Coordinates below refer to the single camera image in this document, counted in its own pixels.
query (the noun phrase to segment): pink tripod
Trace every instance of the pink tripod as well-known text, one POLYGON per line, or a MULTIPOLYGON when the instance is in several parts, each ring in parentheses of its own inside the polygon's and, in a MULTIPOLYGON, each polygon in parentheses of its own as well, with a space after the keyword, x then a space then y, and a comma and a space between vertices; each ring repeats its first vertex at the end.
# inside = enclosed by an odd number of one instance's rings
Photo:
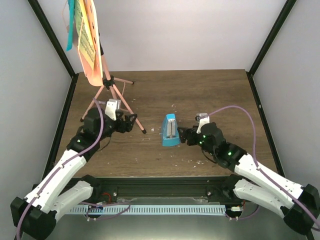
MULTIPOLYGON (((121 102, 124 104, 124 106, 126 107, 126 109, 129 111, 130 114, 134 114, 134 112, 132 111, 132 109, 130 108, 129 104, 127 103, 127 101, 125 100, 125 98, 123 97, 123 92, 121 94, 121 92, 119 91, 119 89, 117 88, 116 84, 113 82, 113 80, 118 81, 118 82, 123 82, 123 83, 128 83, 128 84, 134 84, 133 81, 128 81, 128 80, 124 80, 124 79, 120 79, 120 78, 113 78, 110 75, 109 69, 108 69, 108 65, 107 65, 107 61, 106 58, 103 54, 103 51, 101 51, 101 63, 102 63, 102 68, 103 71, 105 73, 106 76, 106 80, 110 81, 109 84, 109 89, 110 92, 112 94, 112 98, 113 99, 118 99, 117 95, 119 96, 119 98, 121 99, 121 102)), ((95 94, 94 98, 97 99, 99 97, 99 95, 101 94, 102 90, 104 89, 104 85, 102 85, 98 92, 95 94)), ((82 118, 80 121, 83 121, 85 116, 87 115, 88 111, 92 108, 92 106, 94 105, 94 101, 91 101, 90 105, 88 106, 88 108, 86 109, 85 113, 83 114, 82 118)), ((141 129, 141 131, 146 134, 147 131, 145 130, 145 128, 142 126, 142 124, 140 123, 140 121, 138 120, 138 118, 135 120, 136 124, 139 126, 139 128, 141 129)))

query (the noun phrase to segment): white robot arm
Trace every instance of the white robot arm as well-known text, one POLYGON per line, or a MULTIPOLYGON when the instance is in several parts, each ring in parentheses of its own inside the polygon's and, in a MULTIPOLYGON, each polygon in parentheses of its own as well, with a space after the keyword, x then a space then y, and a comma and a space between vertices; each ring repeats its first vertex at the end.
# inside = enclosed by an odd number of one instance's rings
POLYGON ((137 115, 125 115, 119 111, 120 101, 110 99, 105 112, 91 108, 84 118, 83 126, 71 139, 59 162, 43 181, 24 199, 16 197, 11 205, 11 214, 18 231, 35 239, 46 239, 57 221, 71 208, 90 199, 99 191, 99 181, 89 175, 81 178, 71 189, 62 193, 70 179, 100 148, 100 141, 111 137, 113 132, 130 132, 137 115))
POLYGON ((213 157, 209 160, 235 173, 222 186, 227 197, 236 196, 271 210, 302 235, 308 234, 314 223, 319 225, 320 196, 314 186, 304 187, 280 176, 241 147, 227 142, 207 113, 198 113, 196 120, 198 125, 192 128, 178 127, 180 141, 200 146, 213 157))

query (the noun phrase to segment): blue object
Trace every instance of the blue object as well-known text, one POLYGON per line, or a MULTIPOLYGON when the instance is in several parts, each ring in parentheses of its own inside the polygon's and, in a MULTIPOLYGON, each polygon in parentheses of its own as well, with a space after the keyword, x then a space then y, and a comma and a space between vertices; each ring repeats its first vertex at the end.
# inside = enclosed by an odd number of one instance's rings
POLYGON ((74 18, 75 18, 75 0, 68 0, 69 5, 69 34, 66 50, 72 49, 73 45, 73 33, 74 33, 74 18))
POLYGON ((174 113, 165 116, 162 123, 161 135, 163 147, 173 147, 180 144, 178 124, 174 113))

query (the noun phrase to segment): wooden tabletop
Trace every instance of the wooden tabletop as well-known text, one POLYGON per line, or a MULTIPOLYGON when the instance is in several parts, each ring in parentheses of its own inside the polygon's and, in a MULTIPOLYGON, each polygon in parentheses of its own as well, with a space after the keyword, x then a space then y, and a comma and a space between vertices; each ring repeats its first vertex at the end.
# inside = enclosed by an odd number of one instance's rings
MULTIPOLYGON (((143 134, 135 125, 131 132, 115 132, 110 144, 95 153, 78 171, 94 177, 188 177, 226 176, 231 172, 206 160, 199 146, 180 144, 163 147, 161 126, 166 114, 174 113, 178 126, 192 127, 197 113, 210 113, 228 105, 245 108, 256 127, 256 157, 263 165, 276 171, 274 159, 246 76, 235 70, 180 70, 112 72, 116 78, 135 81, 126 84, 124 98, 137 113, 147 130, 143 134)), ((116 82, 122 92, 123 83, 116 82)), ((82 125, 80 118, 98 91, 83 74, 76 84, 66 120, 57 161, 70 139, 82 125)), ((112 98, 104 89, 99 100, 112 98)), ((210 118, 222 130, 228 142, 252 153, 253 129, 247 115, 239 109, 226 109, 210 118)))

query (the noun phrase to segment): teal paper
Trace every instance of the teal paper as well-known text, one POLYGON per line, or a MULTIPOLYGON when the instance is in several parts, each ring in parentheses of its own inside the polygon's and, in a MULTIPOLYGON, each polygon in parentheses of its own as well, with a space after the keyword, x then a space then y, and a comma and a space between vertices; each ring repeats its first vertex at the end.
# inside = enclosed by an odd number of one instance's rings
POLYGON ((75 18, 75 0, 68 0, 69 5, 69 34, 66 50, 72 49, 73 45, 73 33, 74 33, 74 18, 75 18))

